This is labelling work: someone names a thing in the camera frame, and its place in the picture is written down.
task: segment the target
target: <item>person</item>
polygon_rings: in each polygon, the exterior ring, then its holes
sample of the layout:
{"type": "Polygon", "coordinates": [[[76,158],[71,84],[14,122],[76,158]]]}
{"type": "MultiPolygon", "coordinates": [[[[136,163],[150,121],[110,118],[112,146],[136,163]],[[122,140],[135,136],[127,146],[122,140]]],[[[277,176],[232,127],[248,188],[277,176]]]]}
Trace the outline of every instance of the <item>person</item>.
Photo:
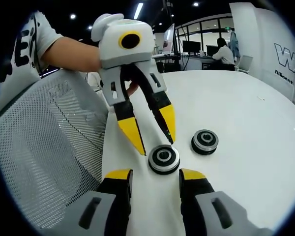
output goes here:
{"type": "Polygon", "coordinates": [[[39,73],[46,65],[97,72],[101,68],[99,49],[56,33],[43,13],[31,14],[0,71],[0,115],[41,79],[39,73]]]}
{"type": "Polygon", "coordinates": [[[217,39],[217,46],[219,50],[216,54],[212,56],[213,59],[217,60],[216,63],[213,63],[209,69],[215,70],[235,70],[235,62],[232,51],[227,47],[226,41],[224,38],[217,39]]]}

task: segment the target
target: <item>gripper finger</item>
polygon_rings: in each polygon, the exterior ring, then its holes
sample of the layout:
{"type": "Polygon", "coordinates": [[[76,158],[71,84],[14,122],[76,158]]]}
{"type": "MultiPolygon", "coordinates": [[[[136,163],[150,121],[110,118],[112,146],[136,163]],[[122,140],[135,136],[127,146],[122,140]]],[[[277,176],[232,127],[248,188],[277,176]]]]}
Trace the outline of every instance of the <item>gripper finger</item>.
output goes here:
{"type": "Polygon", "coordinates": [[[130,100],[114,105],[119,128],[141,155],[146,155],[137,120],[130,100]]]}

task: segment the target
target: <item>ceiling light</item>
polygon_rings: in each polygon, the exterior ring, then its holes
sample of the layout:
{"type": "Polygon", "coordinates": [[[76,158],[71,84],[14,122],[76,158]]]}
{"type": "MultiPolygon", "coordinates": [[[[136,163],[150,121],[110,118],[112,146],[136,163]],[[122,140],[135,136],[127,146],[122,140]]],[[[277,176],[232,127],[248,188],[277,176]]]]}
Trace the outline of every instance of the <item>ceiling light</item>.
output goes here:
{"type": "Polygon", "coordinates": [[[136,13],[134,14],[134,17],[133,17],[134,20],[138,19],[142,7],[143,7],[143,3],[141,2],[138,4],[136,13]]]}

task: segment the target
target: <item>mesh backrest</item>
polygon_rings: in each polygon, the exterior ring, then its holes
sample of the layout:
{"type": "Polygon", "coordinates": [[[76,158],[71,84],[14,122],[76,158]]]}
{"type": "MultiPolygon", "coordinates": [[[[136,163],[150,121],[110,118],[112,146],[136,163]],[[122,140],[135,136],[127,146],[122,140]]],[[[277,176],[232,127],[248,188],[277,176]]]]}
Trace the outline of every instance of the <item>mesh backrest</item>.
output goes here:
{"type": "Polygon", "coordinates": [[[32,85],[0,117],[0,168],[37,229],[101,182],[108,110],[79,73],[60,70],[32,85]]]}
{"type": "Polygon", "coordinates": [[[242,56],[238,65],[239,69],[249,71],[252,59],[253,58],[249,56],[242,56]]]}

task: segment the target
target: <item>black circle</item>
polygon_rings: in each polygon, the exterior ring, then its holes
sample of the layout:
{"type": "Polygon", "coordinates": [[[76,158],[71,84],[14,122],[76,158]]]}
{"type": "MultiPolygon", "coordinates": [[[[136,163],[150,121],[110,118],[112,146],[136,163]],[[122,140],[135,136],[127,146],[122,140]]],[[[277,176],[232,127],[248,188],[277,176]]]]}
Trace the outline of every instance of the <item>black circle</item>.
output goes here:
{"type": "Polygon", "coordinates": [[[203,146],[206,146],[206,147],[209,147],[209,146],[212,146],[212,145],[214,145],[215,143],[216,143],[216,138],[215,138],[215,136],[213,135],[213,134],[211,134],[212,135],[212,141],[211,142],[206,142],[206,141],[204,141],[202,138],[201,138],[201,135],[203,134],[203,133],[208,133],[207,131],[203,131],[203,132],[200,132],[198,135],[197,135],[197,140],[198,140],[198,142],[200,143],[200,144],[202,144],[203,146]]]}
{"type": "Polygon", "coordinates": [[[173,164],[173,162],[176,160],[176,153],[174,152],[174,150],[172,150],[169,147],[160,147],[157,150],[154,151],[153,155],[152,155],[153,161],[157,166],[170,166],[173,164]],[[168,161],[162,162],[159,159],[157,159],[157,153],[161,150],[168,150],[172,156],[168,161]]]}
{"type": "Polygon", "coordinates": [[[159,158],[161,158],[162,160],[166,160],[168,157],[169,157],[169,153],[166,151],[159,153],[159,158]]]}
{"type": "Polygon", "coordinates": [[[196,146],[194,138],[191,139],[191,147],[197,154],[200,154],[200,155],[210,155],[210,154],[214,153],[217,149],[217,147],[216,147],[215,149],[213,149],[211,151],[203,151],[196,146]]]}
{"type": "Polygon", "coordinates": [[[175,170],[178,169],[178,167],[179,167],[179,165],[180,165],[180,160],[178,161],[177,165],[176,165],[173,169],[171,169],[171,170],[169,170],[169,171],[158,171],[158,170],[154,169],[154,167],[151,165],[150,161],[148,161],[148,165],[149,165],[149,167],[150,167],[155,173],[157,173],[157,174],[159,174],[159,175],[169,175],[169,174],[175,172],[175,170]]]}
{"type": "Polygon", "coordinates": [[[204,140],[210,140],[211,139],[211,136],[207,133],[207,134],[204,134],[203,135],[203,139],[204,140]]]}
{"type": "Polygon", "coordinates": [[[128,34],[121,40],[121,45],[126,49],[135,48],[140,43],[140,37],[136,34],[128,34]]]}

